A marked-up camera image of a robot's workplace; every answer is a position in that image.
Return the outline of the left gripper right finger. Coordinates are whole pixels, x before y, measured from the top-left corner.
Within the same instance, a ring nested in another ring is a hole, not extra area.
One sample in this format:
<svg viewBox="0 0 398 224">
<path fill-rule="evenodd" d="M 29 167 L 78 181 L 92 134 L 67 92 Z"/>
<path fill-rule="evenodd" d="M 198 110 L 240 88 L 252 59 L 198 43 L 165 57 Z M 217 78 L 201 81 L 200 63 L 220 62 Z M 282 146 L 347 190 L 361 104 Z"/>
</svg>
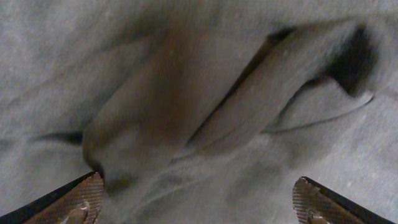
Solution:
<svg viewBox="0 0 398 224">
<path fill-rule="evenodd" d="M 293 187 L 292 203 L 300 224 L 394 224 L 305 176 Z"/>
</svg>

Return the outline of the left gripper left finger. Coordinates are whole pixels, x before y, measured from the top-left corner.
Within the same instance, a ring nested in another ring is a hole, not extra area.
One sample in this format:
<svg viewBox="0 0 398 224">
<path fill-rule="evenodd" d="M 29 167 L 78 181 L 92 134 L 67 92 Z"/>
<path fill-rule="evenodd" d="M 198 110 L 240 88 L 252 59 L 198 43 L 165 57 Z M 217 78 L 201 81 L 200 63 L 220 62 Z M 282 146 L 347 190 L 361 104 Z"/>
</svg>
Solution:
<svg viewBox="0 0 398 224">
<path fill-rule="evenodd" d="M 97 172 L 64 185 L 33 202 L 1 217 L 2 224 L 95 224 L 101 213 L 104 181 Z"/>
</svg>

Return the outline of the black t-shirt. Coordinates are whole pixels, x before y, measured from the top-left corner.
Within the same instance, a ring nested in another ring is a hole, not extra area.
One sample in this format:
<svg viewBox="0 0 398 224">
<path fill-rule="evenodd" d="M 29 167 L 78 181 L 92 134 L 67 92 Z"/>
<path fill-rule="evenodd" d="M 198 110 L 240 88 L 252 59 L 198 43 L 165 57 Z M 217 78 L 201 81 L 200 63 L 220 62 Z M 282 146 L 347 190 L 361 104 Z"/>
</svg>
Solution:
<svg viewBox="0 0 398 224">
<path fill-rule="evenodd" d="M 1 213 L 86 173 L 100 223 L 397 221 L 396 1 L 1 2 Z"/>
</svg>

